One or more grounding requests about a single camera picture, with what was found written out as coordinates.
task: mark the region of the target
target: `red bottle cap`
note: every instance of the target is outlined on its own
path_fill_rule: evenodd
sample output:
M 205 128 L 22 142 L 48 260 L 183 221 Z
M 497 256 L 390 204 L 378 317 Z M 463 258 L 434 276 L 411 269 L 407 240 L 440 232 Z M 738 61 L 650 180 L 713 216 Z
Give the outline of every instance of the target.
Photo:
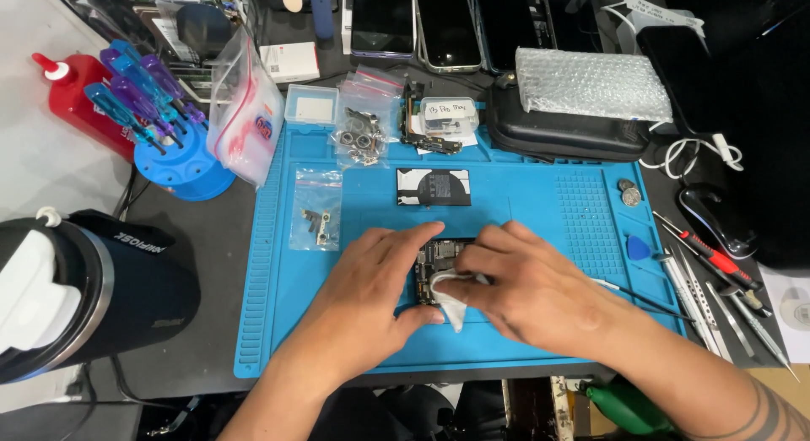
M 42 69 L 45 70 L 47 80 L 70 80 L 70 78 L 66 78 L 67 74 L 70 73 L 70 67 L 67 63 L 54 62 L 42 53 L 33 53 L 31 59 L 34 60 L 36 64 L 42 66 Z

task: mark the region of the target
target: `hand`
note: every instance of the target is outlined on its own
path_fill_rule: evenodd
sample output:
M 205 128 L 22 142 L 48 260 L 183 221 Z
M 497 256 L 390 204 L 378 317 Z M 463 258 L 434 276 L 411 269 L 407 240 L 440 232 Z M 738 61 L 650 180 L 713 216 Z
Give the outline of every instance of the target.
M 394 317 L 419 249 L 444 228 L 431 222 L 399 232 L 369 229 L 350 243 L 273 359 L 318 366 L 308 379 L 323 379 L 324 390 L 332 392 L 399 351 L 419 327 L 444 322 L 432 306 Z
M 517 221 L 484 227 L 454 267 L 483 273 L 494 285 L 445 280 L 435 290 L 478 308 L 507 338 L 552 353 L 605 363 L 642 313 Z

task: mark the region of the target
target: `bubble wrap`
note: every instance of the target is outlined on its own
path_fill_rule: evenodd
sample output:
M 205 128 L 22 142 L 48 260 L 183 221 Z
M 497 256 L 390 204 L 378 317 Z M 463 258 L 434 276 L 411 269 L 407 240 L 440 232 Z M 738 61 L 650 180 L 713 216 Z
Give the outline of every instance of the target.
M 672 122 L 667 91 L 647 57 L 518 49 L 523 109 Z

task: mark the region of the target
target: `blue screwdriver holder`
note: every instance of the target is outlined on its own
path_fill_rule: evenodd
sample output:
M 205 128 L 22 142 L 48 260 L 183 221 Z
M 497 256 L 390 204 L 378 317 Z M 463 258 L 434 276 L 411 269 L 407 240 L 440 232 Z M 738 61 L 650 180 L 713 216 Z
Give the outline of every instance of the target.
M 217 197 L 228 189 L 236 174 L 222 167 L 206 149 L 208 132 L 199 123 L 177 117 L 186 133 L 177 132 L 182 148 L 168 140 L 165 155 L 151 144 L 135 146 L 135 166 L 147 180 L 183 200 L 195 202 Z

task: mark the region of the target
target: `smartphone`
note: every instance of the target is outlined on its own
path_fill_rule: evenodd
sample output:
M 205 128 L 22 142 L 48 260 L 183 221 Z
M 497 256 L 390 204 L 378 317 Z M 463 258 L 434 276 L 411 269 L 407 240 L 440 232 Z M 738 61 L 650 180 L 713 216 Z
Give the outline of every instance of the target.
M 482 43 L 487 65 L 492 73 L 514 70 L 514 53 L 518 47 L 540 49 L 543 28 L 532 18 L 527 0 L 475 0 L 481 16 Z M 534 6 L 535 12 L 545 10 Z
M 420 53 L 431 72 L 470 72 L 481 68 L 469 0 L 416 0 Z
M 413 57 L 414 0 L 353 0 L 351 54 L 359 57 Z
M 645 27 L 636 42 L 667 89 L 675 127 L 683 135 L 711 135 L 726 127 L 718 74 L 701 37 L 690 27 Z

